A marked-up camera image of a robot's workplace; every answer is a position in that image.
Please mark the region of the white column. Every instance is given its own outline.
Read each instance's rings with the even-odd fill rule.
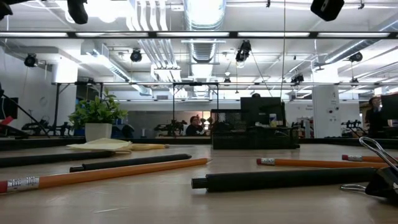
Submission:
[[[69,59],[60,60],[59,63],[53,65],[52,75],[55,83],[74,83],[77,81],[78,65]],[[76,102],[76,86],[69,85],[59,96],[58,101],[58,119],[57,125],[69,122],[68,116],[75,111]],[[52,102],[52,113],[55,114],[55,100]]]
[[[341,118],[338,87],[315,86],[312,90],[315,138],[340,137]]]

